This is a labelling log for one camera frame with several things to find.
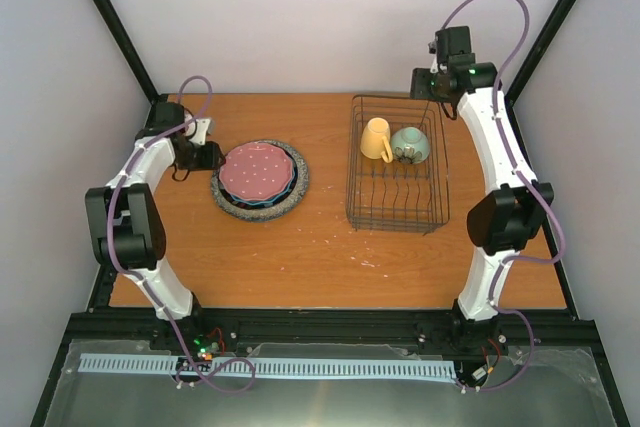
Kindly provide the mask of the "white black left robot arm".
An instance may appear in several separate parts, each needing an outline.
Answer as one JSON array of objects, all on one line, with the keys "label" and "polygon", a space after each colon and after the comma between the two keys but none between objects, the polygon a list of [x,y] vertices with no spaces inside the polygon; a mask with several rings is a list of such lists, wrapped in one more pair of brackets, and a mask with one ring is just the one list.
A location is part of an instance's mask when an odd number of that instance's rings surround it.
[{"label": "white black left robot arm", "polygon": [[155,104],[121,170],[85,194],[96,260],[133,282],[160,320],[175,320],[172,335],[190,350],[206,342],[208,325],[193,315],[196,297],[166,257],[167,237],[154,192],[170,168],[214,171],[224,163],[219,145],[208,139],[213,125],[179,103]]}]

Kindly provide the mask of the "teal blue plate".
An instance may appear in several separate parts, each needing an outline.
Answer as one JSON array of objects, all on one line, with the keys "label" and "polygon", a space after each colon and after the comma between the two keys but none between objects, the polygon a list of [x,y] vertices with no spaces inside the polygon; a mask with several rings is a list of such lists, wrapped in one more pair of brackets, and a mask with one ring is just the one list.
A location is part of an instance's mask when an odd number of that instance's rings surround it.
[{"label": "teal blue plate", "polygon": [[282,201],[291,193],[296,167],[291,162],[255,163],[225,168],[219,182],[227,194],[239,203],[265,207]]}]

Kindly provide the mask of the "yellow ceramic mug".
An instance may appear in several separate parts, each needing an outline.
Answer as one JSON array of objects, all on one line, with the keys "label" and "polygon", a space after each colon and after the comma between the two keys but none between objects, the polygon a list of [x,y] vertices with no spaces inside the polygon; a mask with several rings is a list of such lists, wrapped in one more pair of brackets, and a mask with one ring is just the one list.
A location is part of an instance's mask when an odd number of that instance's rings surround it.
[{"label": "yellow ceramic mug", "polygon": [[364,127],[360,141],[360,152],[368,159],[393,161],[390,144],[391,131],[387,120],[381,117],[370,119]]}]

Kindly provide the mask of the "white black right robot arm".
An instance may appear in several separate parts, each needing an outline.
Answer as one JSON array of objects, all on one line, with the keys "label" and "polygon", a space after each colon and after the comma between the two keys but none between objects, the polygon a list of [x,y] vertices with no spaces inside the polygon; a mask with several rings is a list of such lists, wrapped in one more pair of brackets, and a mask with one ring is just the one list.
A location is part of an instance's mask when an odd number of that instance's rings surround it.
[{"label": "white black right robot arm", "polygon": [[448,104],[467,126],[478,154],[485,196],[467,214],[474,246],[466,284],[452,308],[451,344],[469,350],[496,332],[495,318],[506,277],[533,239],[554,199],[527,163],[509,122],[498,71],[479,63],[466,26],[436,32],[431,68],[412,73],[410,96]]}]

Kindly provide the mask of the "mint green ceramic bowl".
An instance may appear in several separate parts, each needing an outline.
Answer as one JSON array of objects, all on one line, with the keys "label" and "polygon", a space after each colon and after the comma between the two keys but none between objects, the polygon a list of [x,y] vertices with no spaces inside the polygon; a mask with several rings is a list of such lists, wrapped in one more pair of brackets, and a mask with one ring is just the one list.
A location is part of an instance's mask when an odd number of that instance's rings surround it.
[{"label": "mint green ceramic bowl", "polygon": [[393,158],[403,164],[416,165],[430,155],[431,147],[426,134],[416,127],[404,127],[391,137]]}]

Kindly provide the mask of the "pink polka dot plate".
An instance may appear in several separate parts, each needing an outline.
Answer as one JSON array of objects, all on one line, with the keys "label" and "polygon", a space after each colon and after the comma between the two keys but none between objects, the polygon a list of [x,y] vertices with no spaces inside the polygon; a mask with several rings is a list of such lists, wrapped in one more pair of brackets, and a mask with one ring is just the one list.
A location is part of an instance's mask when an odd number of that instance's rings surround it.
[{"label": "pink polka dot plate", "polygon": [[233,148],[218,174],[228,194],[249,203],[263,203],[279,196],[293,176],[293,160],[286,151],[263,141]]}]

